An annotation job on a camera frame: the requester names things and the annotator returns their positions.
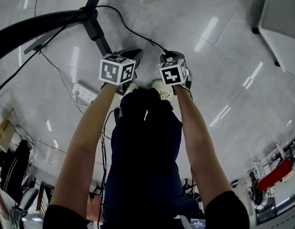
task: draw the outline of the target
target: white shoe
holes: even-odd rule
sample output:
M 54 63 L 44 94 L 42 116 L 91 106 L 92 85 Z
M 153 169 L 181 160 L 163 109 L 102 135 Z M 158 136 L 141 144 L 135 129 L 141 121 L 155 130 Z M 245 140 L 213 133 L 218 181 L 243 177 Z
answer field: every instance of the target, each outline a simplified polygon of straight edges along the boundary
M 162 80 L 154 81 L 152 88 L 157 90 L 161 100 L 170 101 L 174 95 L 173 88 L 171 86 L 164 85 Z
M 123 97 L 125 97 L 127 94 L 132 93 L 135 89 L 139 89 L 139 85 L 136 82 L 132 82 Z

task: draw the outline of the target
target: tiled surface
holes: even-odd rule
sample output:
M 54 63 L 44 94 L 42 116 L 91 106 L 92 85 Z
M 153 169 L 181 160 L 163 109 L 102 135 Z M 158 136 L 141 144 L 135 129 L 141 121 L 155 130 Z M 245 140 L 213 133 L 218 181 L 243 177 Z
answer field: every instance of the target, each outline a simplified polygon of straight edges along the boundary
M 38 0 L 36 14 L 78 9 L 86 1 Z M 168 50 L 184 53 L 193 73 L 194 101 L 209 126 L 216 153 L 230 180 L 252 168 L 252 155 L 263 157 L 275 142 L 284 143 L 290 133 L 295 133 L 295 78 L 274 66 L 265 42 L 251 33 L 263 3 L 264 0 L 100 1 L 118 8 L 135 31 Z M 34 5 L 35 0 L 0 0 L 0 29 L 33 17 Z M 110 9 L 99 9 L 99 22 L 114 51 L 144 49 L 137 72 L 142 87 L 159 78 L 159 48 L 129 34 Z M 24 49 L 25 45 L 0 61 L 0 84 L 18 69 L 19 51 L 22 63 L 27 58 Z M 69 93 L 77 80 L 100 89 L 101 54 L 81 25 L 61 33 L 43 52 L 63 71 Z M 78 55 L 76 61 L 72 60 L 74 54 Z M 118 105 L 116 96 L 112 108 Z M 173 106 L 180 117 L 176 99 Z M 58 71 L 42 55 L 36 55 L 0 98 L 0 107 L 15 108 L 18 124 L 37 144 L 34 165 L 57 176 L 81 117 L 73 108 Z M 214 121 L 223 109 L 223 114 L 228 112 Z M 111 117 L 107 129 L 111 132 L 113 128 Z M 109 142 L 107 149 L 110 165 Z M 177 161 L 181 177 L 190 177 L 184 141 Z M 95 162 L 93 179 L 101 181 L 100 147 Z

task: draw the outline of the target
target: screen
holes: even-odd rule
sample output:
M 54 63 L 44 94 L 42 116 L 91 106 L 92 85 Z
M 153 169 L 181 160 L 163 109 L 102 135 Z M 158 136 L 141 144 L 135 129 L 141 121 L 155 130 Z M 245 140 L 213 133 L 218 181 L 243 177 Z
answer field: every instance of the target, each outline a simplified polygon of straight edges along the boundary
M 205 229 L 205 219 L 191 219 L 193 229 Z

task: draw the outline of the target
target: navy trousers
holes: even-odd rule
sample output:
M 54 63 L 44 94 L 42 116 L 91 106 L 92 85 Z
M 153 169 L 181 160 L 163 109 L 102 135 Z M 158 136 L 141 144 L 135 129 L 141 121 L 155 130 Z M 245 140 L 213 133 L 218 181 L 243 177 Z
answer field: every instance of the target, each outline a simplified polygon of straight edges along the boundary
M 182 123 L 172 110 L 155 89 L 134 90 L 122 99 L 122 117 L 112 133 L 104 225 L 146 216 L 171 221 L 198 210 L 194 200 L 183 196 L 176 164 Z

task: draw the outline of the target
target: power strip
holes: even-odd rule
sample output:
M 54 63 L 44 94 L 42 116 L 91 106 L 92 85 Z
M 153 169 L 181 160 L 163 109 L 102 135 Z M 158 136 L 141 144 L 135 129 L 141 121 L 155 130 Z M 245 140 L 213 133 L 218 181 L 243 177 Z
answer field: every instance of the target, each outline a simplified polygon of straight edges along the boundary
M 76 92 L 78 92 L 77 97 L 84 100 L 85 102 L 88 102 L 89 104 L 91 104 L 92 101 L 94 101 L 98 96 L 98 93 L 94 89 L 82 82 L 77 82 L 74 84 L 72 93 L 76 94 Z

